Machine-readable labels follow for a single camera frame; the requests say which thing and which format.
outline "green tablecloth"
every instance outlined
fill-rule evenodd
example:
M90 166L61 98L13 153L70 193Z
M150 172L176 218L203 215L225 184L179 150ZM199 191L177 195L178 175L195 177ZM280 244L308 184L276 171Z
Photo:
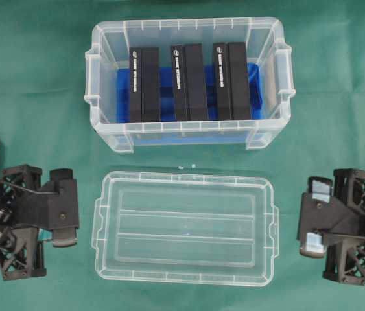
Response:
M84 52L104 20L274 16L293 48L292 120L260 151L244 145L164 146L115 154L83 101ZM0 1L0 171L28 163L74 169L78 245L45 248L48 276L3 282L0 310L365 310L365 287L322 279L299 256L300 196L311 175L365 170L365 1ZM264 288L105 281L90 247L93 204L112 170L262 176L280 209L280 257Z

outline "plastic storage box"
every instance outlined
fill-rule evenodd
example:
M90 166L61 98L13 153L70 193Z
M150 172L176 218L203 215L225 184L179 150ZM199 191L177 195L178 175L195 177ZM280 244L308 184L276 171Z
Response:
M243 41L247 61L259 69L261 112L258 120L121 123L118 73L129 67L129 47L159 47L161 67L170 67L169 47L201 43L204 65L212 66L216 42ZM93 29L86 53L86 94L90 122L115 152L134 146L243 143L266 147L290 120L294 96L291 48L283 26L272 17L107 21Z
M263 178L112 172L92 246L105 279L264 286L279 212Z

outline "blue foam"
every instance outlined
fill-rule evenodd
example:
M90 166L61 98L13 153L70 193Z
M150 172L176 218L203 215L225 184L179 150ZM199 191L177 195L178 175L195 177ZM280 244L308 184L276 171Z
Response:
M247 64L248 85L250 87L250 98L253 111L253 119L262 119L263 114L263 97L261 96L261 83L259 66L254 63ZM215 98L214 88L214 69L213 66L205 66L207 86L207 103L209 120L217 119L217 100ZM163 122L175 121L174 115L174 97L172 94L172 69L162 67L160 69L161 80L161 120ZM120 69L117 72L116 79L117 94L117 122L128 122L128 85L129 69Z

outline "plastic lid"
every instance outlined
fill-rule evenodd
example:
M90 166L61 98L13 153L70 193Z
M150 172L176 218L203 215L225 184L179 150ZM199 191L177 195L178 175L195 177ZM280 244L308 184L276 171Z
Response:
M264 286L279 215L263 178L112 172L92 246L105 279Z

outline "black bracket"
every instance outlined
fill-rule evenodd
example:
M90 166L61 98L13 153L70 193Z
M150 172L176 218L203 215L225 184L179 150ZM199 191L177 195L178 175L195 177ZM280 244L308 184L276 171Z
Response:
M365 171L334 171L335 182L310 177L301 199L300 253L323 258L325 279L365 285Z
M73 171L53 170L41 185L42 170L7 168L0 179L0 270L6 281L43 277L40 229L52 233L54 247L73 246L79 228L77 182Z

